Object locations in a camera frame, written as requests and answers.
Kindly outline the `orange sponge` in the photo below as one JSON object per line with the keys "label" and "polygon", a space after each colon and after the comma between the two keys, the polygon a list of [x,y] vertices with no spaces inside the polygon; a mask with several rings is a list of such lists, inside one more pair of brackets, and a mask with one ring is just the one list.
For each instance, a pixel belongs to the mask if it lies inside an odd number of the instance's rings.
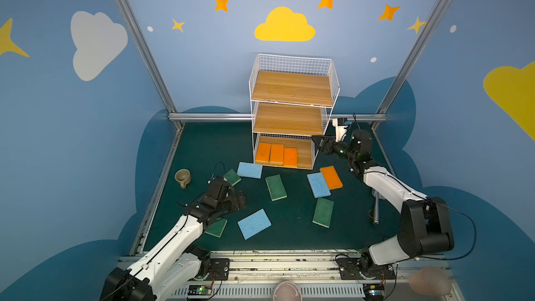
{"label": "orange sponge", "polygon": [[265,142],[260,142],[256,149],[255,163],[266,164],[270,162],[270,153],[272,145]]}
{"label": "orange sponge", "polygon": [[284,145],[283,144],[271,144],[270,149],[270,164],[275,166],[284,165]]}
{"label": "orange sponge", "polygon": [[323,175],[329,190],[336,190],[343,187],[343,183],[334,166],[322,167],[320,168],[320,172]]}
{"label": "orange sponge", "polygon": [[284,148],[284,167],[298,167],[298,149],[292,147]]}

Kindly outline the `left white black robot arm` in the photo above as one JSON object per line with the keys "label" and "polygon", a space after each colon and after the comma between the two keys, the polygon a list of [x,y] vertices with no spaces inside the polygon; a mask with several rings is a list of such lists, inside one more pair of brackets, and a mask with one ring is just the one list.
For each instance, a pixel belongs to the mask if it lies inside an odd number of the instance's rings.
{"label": "left white black robot arm", "polygon": [[192,243],[229,213],[244,210],[247,198],[224,177],[185,207],[175,226],[141,259],[107,276],[101,300],[167,300],[181,285],[205,275],[210,255]]}

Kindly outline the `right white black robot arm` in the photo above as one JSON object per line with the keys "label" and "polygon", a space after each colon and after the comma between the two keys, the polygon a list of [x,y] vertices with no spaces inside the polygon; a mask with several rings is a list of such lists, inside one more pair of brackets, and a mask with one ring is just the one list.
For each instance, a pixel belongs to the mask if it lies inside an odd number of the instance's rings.
{"label": "right white black robot arm", "polygon": [[362,271],[384,268],[390,264],[422,255],[454,249],[454,234],[446,203],[430,198],[402,181],[371,157],[373,140],[367,131],[356,130],[347,144],[334,137],[314,135],[315,147],[326,155],[347,161],[351,173],[400,213],[397,235],[362,250]]}

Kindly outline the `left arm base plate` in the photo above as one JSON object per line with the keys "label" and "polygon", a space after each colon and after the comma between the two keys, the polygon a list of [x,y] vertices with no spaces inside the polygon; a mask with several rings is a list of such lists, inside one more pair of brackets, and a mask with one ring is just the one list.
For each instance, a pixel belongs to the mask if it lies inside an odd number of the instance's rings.
{"label": "left arm base plate", "polygon": [[227,281],[230,270],[230,259],[216,258],[216,259],[204,259],[201,262],[201,266],[195,280],[208,281]]}

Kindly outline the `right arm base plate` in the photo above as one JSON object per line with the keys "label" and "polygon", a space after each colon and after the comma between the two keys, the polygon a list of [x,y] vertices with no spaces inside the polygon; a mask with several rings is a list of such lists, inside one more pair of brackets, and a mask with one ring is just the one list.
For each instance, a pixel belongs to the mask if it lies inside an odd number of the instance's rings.
{"label": "right arm base plate", "polygon": [[342,280],[394,280],[397,277],[392,265],[376,266],[366,259],[336,256]]}

